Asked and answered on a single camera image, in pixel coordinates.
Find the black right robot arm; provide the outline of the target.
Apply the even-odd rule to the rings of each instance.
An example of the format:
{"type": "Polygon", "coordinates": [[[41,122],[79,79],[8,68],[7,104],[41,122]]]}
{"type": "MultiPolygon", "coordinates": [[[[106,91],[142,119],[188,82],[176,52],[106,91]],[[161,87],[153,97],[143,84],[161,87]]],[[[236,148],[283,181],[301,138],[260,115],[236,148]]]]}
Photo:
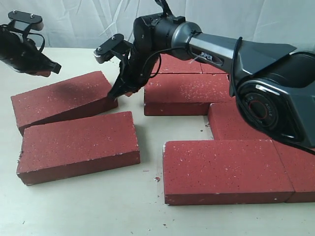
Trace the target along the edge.
{"type": "Polygon", "coordinates": [[[138,17],[134,41],[119,54],[112,99],[144,87],[161,54],[209,64],[228,74],[229,95],[255,130],[284,145],[315,152],[315,55],[289,44],[258,43],[203,33],[199,25],[161,13],[138,17]]]}

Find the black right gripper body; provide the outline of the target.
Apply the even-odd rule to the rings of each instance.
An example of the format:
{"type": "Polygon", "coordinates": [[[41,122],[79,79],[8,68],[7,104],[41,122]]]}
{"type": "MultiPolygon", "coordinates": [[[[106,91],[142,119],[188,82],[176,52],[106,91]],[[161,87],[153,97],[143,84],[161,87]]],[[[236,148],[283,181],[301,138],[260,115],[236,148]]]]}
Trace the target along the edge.
{"type": "Polygon", "coordinates": [[[141,51],[134,44],[120,62],[118,95],[138,92],[151,78],[160,53],[141,51]]]}

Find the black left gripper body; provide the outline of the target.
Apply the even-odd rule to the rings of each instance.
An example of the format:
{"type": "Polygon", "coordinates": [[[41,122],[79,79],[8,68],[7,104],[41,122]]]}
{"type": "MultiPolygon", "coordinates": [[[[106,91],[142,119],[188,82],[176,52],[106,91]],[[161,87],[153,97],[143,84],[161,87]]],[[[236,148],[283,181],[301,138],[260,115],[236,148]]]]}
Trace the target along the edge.
{"type": "Polygon", "coordinates": [[[19,37],[7,26],[0,26],[0,60],[19,73],[45,71],[45,62],[50,60],[42,53],[45,43],[38,48],[31,38],[19,37]]]}

